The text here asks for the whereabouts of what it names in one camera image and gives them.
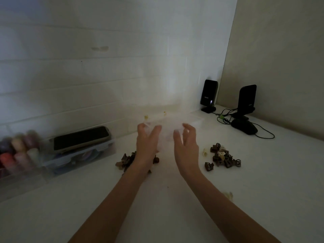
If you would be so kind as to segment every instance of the black computer mouse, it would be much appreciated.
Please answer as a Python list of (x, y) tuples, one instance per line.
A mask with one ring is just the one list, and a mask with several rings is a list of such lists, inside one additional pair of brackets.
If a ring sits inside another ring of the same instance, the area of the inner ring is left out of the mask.
[(243, 131), (245, 134), (254, 135), (257, 133), (257, 128), (248, 120), (236, 118), (231, 122), (231, 126)]

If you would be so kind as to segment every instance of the table surface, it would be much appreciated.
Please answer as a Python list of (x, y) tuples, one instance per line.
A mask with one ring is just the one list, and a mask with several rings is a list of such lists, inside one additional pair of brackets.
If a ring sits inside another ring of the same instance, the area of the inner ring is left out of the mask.
[[(276, 135), (264, 140), (218, 123), (214, 114), (192, 114), (203, 118), (200, 153), (218, 142), (242, 160), (240, 168), (207, 172), (212, 154), (200, 154), (202, 172), (219, 190), (232, 192), (233, 202), (282, 242), (324, 242), (324, 142), (250, 117)], [(136, 136), (118, 138), (110, 157), (2, 202), (1, 242), (67, 242), (119, 180), (115, 162), (136, 149)], [(116, 242), (227, 242), (180, 176), (173, 143), (158, 156)]]

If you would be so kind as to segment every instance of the forearm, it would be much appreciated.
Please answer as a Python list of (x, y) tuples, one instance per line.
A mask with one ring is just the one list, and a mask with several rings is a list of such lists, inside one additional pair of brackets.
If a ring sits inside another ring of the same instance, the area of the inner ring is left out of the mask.
[(279, 242), (240, 208), (230, 202), (201, 171), (184, 178), (206, 212), (230, 243)]
[(69, 243), (114, 242), (148, 170), (135, 160)]

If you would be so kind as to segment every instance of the left hand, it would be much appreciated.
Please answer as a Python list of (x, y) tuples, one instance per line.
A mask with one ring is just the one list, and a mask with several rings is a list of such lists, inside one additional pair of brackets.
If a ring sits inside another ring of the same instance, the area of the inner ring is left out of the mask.
[(138, 163), (143, 163), (148, 166), (148, 169), (152, 167), (153, 159), (157, 153), (157, 142), (159, 134), (162, 130), (161, 125), (157, 125), (148, 136), (144, 130), (145, 124), (141, 123), (137, 126), (137, 142), (136, 142), (136, 160)]

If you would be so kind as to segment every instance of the smartphone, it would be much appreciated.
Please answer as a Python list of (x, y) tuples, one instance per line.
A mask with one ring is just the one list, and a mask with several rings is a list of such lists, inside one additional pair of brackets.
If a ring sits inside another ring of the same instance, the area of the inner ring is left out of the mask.
[(54, 138), (54, 151), (63, 153), (73, 149), (86, 147), (92, 144), (108, 141), (111, 138), (105, 126), (61, 135)]

